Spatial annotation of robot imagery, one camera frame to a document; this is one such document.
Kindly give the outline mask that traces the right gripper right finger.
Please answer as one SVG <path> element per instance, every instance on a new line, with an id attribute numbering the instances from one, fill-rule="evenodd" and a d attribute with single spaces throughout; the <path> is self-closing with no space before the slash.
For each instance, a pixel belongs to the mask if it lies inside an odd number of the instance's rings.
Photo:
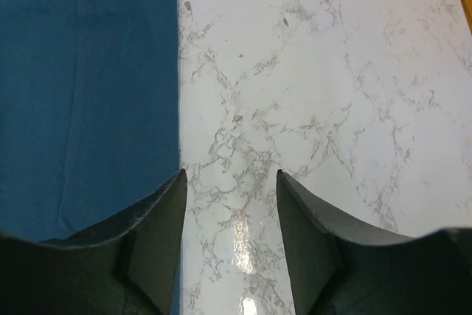
<path id="1" fill-rule="evenodd" d="M 277 174 L 297 314 L 469 314 L 471 230 L 410 238 L 368 224 Z"/>

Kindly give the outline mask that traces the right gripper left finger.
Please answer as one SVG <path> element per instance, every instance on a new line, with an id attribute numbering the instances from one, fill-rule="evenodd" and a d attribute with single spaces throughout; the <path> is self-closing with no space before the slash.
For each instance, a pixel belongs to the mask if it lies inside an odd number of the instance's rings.
<path id="1" fill-rule="evenodd" d="M 65 239 L 1 235 L 3 314 L 169 314 L 187 175 Z"/>

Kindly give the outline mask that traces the blue t shirt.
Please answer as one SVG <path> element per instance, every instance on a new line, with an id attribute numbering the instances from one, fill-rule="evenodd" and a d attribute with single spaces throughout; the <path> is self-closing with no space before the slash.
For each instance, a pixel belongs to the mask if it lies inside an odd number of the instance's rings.
<path id="1" fill-rule="evenodd" d="M 1 0 L 1 228 L 66 237 L 177 171 L 177 0 Z"/>

